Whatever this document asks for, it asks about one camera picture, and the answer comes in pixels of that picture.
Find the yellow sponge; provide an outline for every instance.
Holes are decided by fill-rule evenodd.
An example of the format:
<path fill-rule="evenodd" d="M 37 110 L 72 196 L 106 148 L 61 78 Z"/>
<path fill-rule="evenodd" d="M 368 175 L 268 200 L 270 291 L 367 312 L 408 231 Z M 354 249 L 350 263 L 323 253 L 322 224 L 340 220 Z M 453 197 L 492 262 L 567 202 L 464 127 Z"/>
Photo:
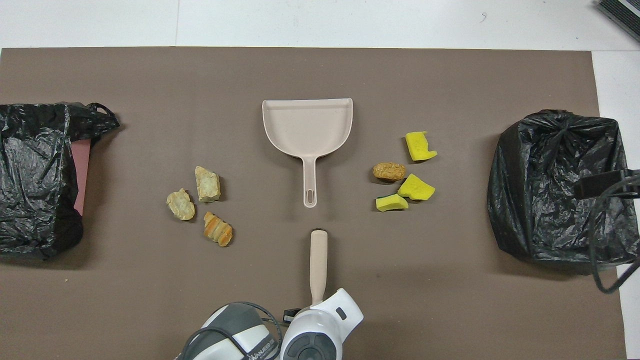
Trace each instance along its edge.
<path fill-rule="evenodd" d="M 408 209 L 409 204 L 400 195 L 393 194 L 389 196 L 378 197 L 376 199 L 376 209 L 384 212 L 386 210 Z"/>
<path fill-rule="evenodd" d="M 420 180 L 419 177 L 409 174 L 404 183 L 398 189 L 398 195 L 408 197 L 411 200 L 428 200 L 436 188 Z"/>
<path fill-rule="evenodd" d="M 426 133 L 426 131 L 407 133 L 404 138 L 413 161 L 428 160 L 438 154 L 437 151 L 429 151 L 429 143 L 424 136 Z"/>

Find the brown rock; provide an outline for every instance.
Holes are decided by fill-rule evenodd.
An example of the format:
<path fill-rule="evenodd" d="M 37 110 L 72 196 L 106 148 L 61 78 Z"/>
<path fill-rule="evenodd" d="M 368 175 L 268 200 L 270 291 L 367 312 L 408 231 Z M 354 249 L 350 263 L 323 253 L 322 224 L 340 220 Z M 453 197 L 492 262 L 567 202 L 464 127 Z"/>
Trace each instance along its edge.
<path fill-rule="evenodd" d="M 196 186 L 198 187 L 198 200 L 212 202 L 220 198 L 220 177 L 204 167 L 196 167 Z"/>
<path fill-rule="evenodd" d="M 402 180 L 405 172 L 404 165 L 396 163 L 379 163 L 373 167 L 373 176 L 386 181 Z"/>
<path fill-rule="evenodd" d="M 184 189 L 169 194 L 169 196 L 166 197 L 166 204 L 169 205 L 169 209 L 173 215 L 183 221 L 191 220 L 196 213 L 189 194 L 187 194 Z"/>
<path fill-rule="evenodd" d="M 208 212 L 204 215 L 204 236 L 225 247 L 233 237 L 231 225 L 222 221 L 221 218 Z"/>

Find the trash bag handle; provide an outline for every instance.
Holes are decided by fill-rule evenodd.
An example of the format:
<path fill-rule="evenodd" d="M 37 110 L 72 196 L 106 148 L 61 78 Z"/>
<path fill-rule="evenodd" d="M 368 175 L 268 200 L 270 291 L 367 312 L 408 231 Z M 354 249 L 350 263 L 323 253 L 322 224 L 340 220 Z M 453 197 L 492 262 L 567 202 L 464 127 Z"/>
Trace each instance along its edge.
<path fill-rule="evenodd" d="M 614 194 L 618 191 L 618 189 L 620 189 L 620 187 L 631 184 L 640 184 L 640 175 L 634 175 L 626 179 L 622 179 L 621 181 L 618 181 L 617 183 L 608 187 L 605 191 L 602 192 L 602 194 L 600 194 L 596 198 L 593 206 L 591 207 L 591 213 L 589 214 L 587 243 L 589 247 L 589 260 L 591 261 L 591 272 L 593 273 L 593 280 L 596 282 L 596 286 L 598 286 L 598 289 L 605 294 L 614 293 L 625 281 L 627 281 L 631 274 L 633 274 L 638 268 L 640 268 L 640 257 L 638 257 L 631 264 L 631 266 L 622 273 L 620 278 L 618 278 L 618 280 L 613 283 L 613 285 L 605 288 L 602 284 L 602 280 L 600 279 L 600 272 L 598 271 L 598 260 L 596 258 L 596 249 L 594 246 L 596 220 L 602 213 L 604 200 L 606 200 L 608 197 L 614 196 Z"/>
<path fill-rule="evenodd" d="M 109 110 L 109 108 L 107 108 L 106 106 L 100 104 L 99 102 L 92 102 L 91 104 L 87 105 L 87 107 L 89 109 L 91 109 L 92 111 L 96 111 L 97 109 L 102 109 L 110 117 L 115 117 L 116 116 L 111 110 Z"/>

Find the black plastic bag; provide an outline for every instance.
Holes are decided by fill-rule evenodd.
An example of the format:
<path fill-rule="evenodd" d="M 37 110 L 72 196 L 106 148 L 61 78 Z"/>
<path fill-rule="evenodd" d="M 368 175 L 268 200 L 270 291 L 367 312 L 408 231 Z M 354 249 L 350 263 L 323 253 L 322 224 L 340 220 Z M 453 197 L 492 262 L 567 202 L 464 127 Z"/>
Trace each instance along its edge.
<path fill-rule="evenodd" d="M 613 119 L 543 110 L 513 124 L 500 136 L 487 191 L 498 246 L 520 259 L 588 274 L 595 200 L 577 200 L 573 184 L 626 167 Z M 633 200 L 613 197 L 600 211 L 593 244 L 598 268 L 633 261 L 640 254 Z"/>
<path fill-rule="evenodd" d="M 0 105 L 0 255 L 47 259 L 80 242 L 71 142 L 119 125 L 97 103 Z"/>

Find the black cable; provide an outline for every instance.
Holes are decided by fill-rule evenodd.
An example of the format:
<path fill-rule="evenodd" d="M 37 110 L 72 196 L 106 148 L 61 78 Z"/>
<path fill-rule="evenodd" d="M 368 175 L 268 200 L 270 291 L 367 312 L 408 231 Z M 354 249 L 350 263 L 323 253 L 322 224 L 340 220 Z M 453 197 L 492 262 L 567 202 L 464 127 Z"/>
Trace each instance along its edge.
<path fill-rule="evenodd" d="M 280 355 L 280 348 L 282 347 L 282 330 L 280 330 L 280 326 L 278 325 L 278 320 L 276 320 L 276 318 L 269 312 L 269 310 L 265 309 L 264 307 L 258 304 L 254 304 L 253 302 L 248 302 L 248 301 L 240 301 L 240 303 L 255 307 L 256 309 L 267 314 L 267 316 L 270 317 L 271 321 L 273 321 L 273 325 L 276 326 L 276 331 L 278 332 L 278 348 L 276 349 L 276 353 L 272 357 L 266 360 L 273 360 L 277 358 L 278 355 Z"/>
<path fill-rule="evenodd" d="M 591 262 L 591 272 L 593 273 L 593 280 L 596 282 L 596 286 L 598 289 L 605 294 L 614 293 L 630 276 L 633 274 L 638 268 L 640 268 L 640 258 L 637 258 L 630 267 L 625 270 L 624 273 L 616 280 L 608 288 L 605 288 L 602 284 L 602 280 L 600 279 L 600 273 L 598 272 L 598 260 L 596 258 L 596 249 L 595 249 L 595 227 L 596 227 L 596 219 L 602 213 L 602 208 L 604 207 L 604 201 L 612 196 L 615 192 L 618 191 L 622 186 L 640 183 L 640 175 L 634 175 L 623 179 L 622 181 L 618 181 L 617 183 L 608 187 L 605 191 L 603 191 L 593 202 L 593 206 L 591 207 L 591 213 L 589 214 L 589 225 L 588 225 L 588 237 L 587 237 L 587 245 L 589 247 L 589 260 Z"/>
<path fill-rule="evenodd" d="M 272 319 L 269 318 L 260 318 L 263 322 L 273 322 Z M 283 322 L 277 322 L 278 325 L 280 326 L 284 326 L 284 327 L 289 327 L 288 323 L 283 323 Z"/>
<path fill-rule="evenodd" d="M 196 337 L 198 337 L 198 335 L 202 334 L 203 332 L 209 332 L 209 331 L 217 332 L 218 334 L 221 334 L 225 338 L 229 339 L 238 348 L 238 350 L 240 350 L 240 352 L 242 352 L 242 355 L 246 356 L 246 351 L 244 351 L 242 346 L 236 341 L 236 339 L 234 339 L 233 335 L 227 333 L 226 331 L 224 331 L 223 329 L 220 329 L 218 327 L 207 326 L 207 327 L 203 327 L 203 328 L 197 330 L 196 332 L 194 332 L 193 334 L 191 334 L 191 336 L 189 337 L 187 342 L 184 344 L 184 347 L 182 348 L 182 352 L 180 353 L 180 356 L 178 357 L 178 359 L 184 359 L 184 357 L 186 356 L 187 352 L 191 348 L 191 343 L 193 342 L 193 340 L 195 340 Z"/>

